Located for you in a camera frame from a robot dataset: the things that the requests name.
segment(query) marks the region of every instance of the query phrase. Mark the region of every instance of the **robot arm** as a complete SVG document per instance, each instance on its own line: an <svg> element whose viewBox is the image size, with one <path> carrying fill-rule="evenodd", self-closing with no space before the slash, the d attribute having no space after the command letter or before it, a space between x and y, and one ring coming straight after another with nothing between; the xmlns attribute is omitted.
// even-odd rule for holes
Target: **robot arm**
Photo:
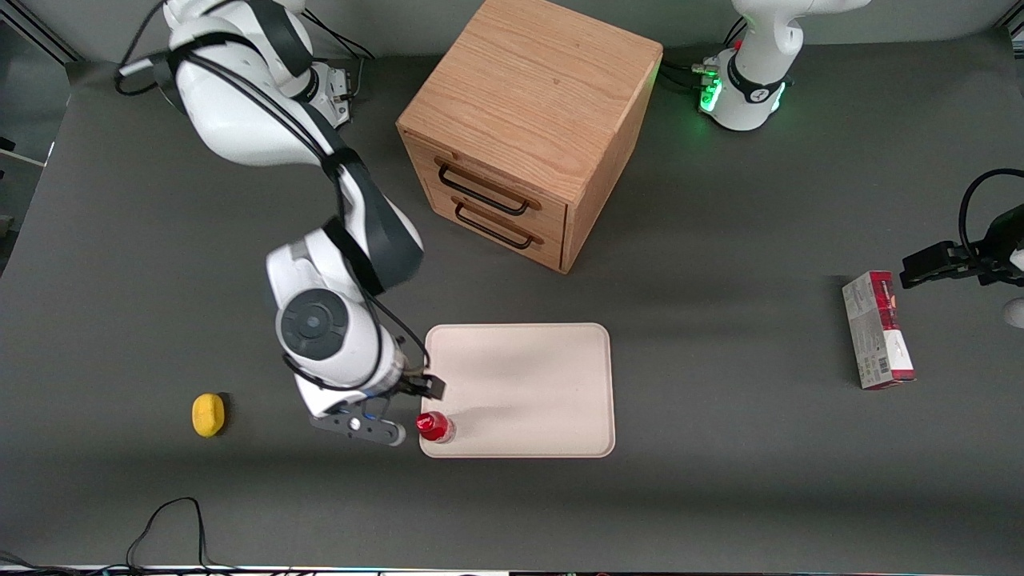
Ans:
<svg viewBox="0 0 1024 576"><path fill-rule="evenodd" d="M699 110L730 130L760 127L778 109L785 74L804 46L804 31L797 18L846 12L869 2L733 0L733 7L750 26L739 49L726 47L705 59L716 79L701 95Z"/></svg>
<svg viewBox="0 0 1024 576"><path fill-rule="evenodd" d="M333 183L338 216L266 258L275 331L314 425L341 423L339 431L350 437L395 445L404 438L401 426L368 413L366 403L399 392L440 398L443 390L440 380L409 370L374 308L374 296L417 272L422 241L318 110L282 91L295 77L274 54L288 48L268 51L266 44L281 32L247 31L265 3L273 2L170 0L170 50L151 56L155 74L163 67L165 95L217 155L249 166L312 164ZM274 5L285 12L274 26L301 29ZM300 46L308 40L295 38ZM368 422L374 425L361 425Z"/></svg>
<svg viewBox="0 0 1024 576"><path fill-rule="evenodd" d="M348 76L313 61L298 18L304 9L305 0L167 0L164 19L172 33L204 16L229 22L259 51L282 94L310 105L338 127L349 118Z"/></svg>

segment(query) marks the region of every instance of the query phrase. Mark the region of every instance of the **cardboard box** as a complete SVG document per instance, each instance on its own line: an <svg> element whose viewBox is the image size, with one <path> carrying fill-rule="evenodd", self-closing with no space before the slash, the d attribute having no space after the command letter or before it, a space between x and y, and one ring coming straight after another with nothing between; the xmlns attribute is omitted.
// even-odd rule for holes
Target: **cardboard box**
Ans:
<svg viewBox="0 0 1024 576"><path fill-rule="evenodd" d="M865 273L843 287L843 300L857 355L860 387L876 390L915 379L896 322L893 273Z"/></svg>

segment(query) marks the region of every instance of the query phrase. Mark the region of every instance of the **wooden box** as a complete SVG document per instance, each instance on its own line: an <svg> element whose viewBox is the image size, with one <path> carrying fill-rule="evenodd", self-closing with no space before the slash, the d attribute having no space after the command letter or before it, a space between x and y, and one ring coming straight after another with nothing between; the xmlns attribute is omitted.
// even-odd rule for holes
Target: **wooden box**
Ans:
<svg viewBox="0 0 1024 576"><path fill-rule="evenodd" d="M544 0L486 0L398 118L431 207L567 273L660 58L660 44Z"/></svg>

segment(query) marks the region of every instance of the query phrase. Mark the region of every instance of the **green light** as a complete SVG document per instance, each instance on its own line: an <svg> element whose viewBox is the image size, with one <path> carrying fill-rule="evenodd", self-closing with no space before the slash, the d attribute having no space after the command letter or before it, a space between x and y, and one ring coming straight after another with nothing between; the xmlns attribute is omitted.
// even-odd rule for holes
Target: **green light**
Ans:
<svg viewBox="0 0 1024 576"><path fill-rule="evenodd" d="M778 87L778 95L775 96L775 104L771 105L772 112L778 110L778 102L782 99L782 92L784 91L785 91L785 82L782 82L782 85Z"/></svg>
<svg viewBox="0 0 1024 576"><path fill-rule="evenodd" d="M705 87L703 93L700 94L700 108L705 112L715 110L715 105L718 104L718 95L720 93L722 93L722 80L716 78L712 84Z"/></svg>

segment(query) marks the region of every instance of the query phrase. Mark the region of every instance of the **black metal handle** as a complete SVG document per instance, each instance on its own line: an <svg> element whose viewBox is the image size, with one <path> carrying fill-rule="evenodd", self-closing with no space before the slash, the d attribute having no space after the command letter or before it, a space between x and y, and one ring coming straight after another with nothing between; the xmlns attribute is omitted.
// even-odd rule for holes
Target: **black metal handle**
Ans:
<svg viewBox="0 0 1024 576"><path fill-rule="evenodd" d="M465 208L465 207L466 207L466 205L463 204L462 202L460 202L459 205L455 207L455 217L459 218L460 222L466 222L467 224L469 224L469 225L473 227L474 229L482 232L483 234L486 234L490 238L494 238L495 240L498 240L499 242L504 242L505 244L508 244L509 246L511 246L511 247L513 247L513 248L515 248L517 250L525 250L526 248L529 247L530 244L534 243L534 237L532 236L526 236L526 241L525 242L516 242L515 240L512 240L511 238L509 238L507 236L502 236L501 234L498 234L497 232L490 230L489 228L487 228L487 227L485 227L485 225L483 225L481 223L474 222L473 220L471 220L471 219L467 218L466 216L462 215L462 209Z"/></svg>
<svg viewBox="0 0 1024 576"><path fill-rule="evenodd" d="M439 179L442 184L458 192L461 192L474 200L479 200L480 202L483 202L484 204L490 206L492 208L495 208L496 210L501 210L502 212L505 212L510 216L521 216L522 213L526 211L526 208L529 207L529 202L526 202L525 200L523 200L522 206L519 206L518 208L506 206L501 202L495 202L494 200L487 198L486 196L481 195L478 192L473 192L459 182L447 179L446 177L444 177L444 174L447 171L449 171L447 164L441 164L441 169L437 170L437 179Z"/></svg>

